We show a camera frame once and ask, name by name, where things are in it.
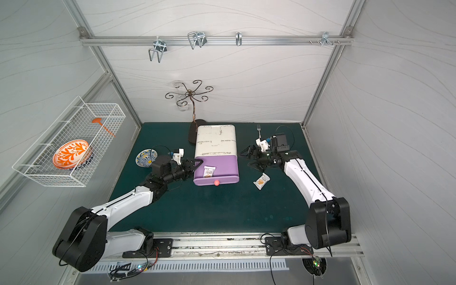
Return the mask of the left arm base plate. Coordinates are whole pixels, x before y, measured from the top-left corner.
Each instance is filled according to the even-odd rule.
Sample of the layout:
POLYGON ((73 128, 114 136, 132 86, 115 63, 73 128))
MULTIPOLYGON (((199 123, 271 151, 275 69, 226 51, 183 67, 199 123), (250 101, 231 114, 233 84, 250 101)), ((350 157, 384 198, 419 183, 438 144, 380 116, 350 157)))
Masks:
POLYGON ((137 251, 128 251, 122 254, 122 258, 170 258, 172 255, 173 239, 154 238, 148 240, 146 246, 137 251))

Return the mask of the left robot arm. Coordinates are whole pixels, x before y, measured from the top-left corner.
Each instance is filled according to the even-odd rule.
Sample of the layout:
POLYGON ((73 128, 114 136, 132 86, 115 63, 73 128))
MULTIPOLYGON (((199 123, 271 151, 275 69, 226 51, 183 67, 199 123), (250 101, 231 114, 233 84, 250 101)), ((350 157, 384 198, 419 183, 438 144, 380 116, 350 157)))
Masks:
POLYGON ((148 258, 154 252, 153 233, 135 228, 113 232, 111 228, 124 218, 157 202, 168 185, 185 181, 203 164, 201 159, 159 156, 144 182, 126 194, 91 209, 75 209, 52 248, 60 266, 71 266, 79 272, 93 268, 100 260, 125 252, 148 258))

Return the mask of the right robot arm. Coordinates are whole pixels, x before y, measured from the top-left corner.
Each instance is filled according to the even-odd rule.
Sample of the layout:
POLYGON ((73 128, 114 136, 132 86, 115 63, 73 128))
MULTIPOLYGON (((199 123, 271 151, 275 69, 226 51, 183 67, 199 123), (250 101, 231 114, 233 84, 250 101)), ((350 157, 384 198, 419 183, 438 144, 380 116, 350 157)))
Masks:
POLYGON ((249 146, 241 157, 252 160, 250 165, 259 171, 278 167, 295 184, 308 205, 306 222, 287 229, 285 237, 291 245, 305 244, 313 249, 348 243, 352 239, 350 205, 337 198, 313 175, 299 152, 286 147, 274 147, 263 152, 258 146, 249 146))

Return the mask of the white cookie packet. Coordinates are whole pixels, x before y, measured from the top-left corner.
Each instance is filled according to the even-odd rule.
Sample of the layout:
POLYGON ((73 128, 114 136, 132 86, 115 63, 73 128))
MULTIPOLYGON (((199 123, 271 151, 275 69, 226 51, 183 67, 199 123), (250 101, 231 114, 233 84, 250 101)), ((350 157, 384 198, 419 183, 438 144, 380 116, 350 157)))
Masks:
POLYGON ((211 177, 213 177, 213 175, 214 175, 214 173, 215 173, 215 170, 216 170, 216 167, 204 166, 203 177, 204 177, 204 178, 211 178, 211 177))
POLYGON ((261 191, 265 184, 270 181, 270 177, 266 173, 262 173, 262 175, 253 182, 255 187, 261 191))

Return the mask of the purple top drawer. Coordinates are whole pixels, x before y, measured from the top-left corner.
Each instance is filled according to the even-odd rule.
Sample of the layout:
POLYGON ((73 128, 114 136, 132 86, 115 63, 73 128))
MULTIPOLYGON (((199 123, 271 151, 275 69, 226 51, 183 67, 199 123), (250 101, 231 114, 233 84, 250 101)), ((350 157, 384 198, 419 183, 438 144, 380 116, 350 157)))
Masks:
POLYGON ((193 182, 197 186, 219 186, 223 184, 236 184, 239 182, 238 157, 235 155, 200 156, 203 164, 194 172, 193 182), (216 167, 211 178, 204 178, 204 166, 216 167))

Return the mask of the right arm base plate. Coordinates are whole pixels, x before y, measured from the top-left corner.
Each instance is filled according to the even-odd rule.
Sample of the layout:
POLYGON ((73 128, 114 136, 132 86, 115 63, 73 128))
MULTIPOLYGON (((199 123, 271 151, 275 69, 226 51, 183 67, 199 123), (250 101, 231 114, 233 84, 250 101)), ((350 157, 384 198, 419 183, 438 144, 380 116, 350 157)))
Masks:
POLYGON ((261 238, 265 246, 267 256, 313 256, 313 249, 306 244, 288 245, 284 244, 280 237, 267 236, 261 238))

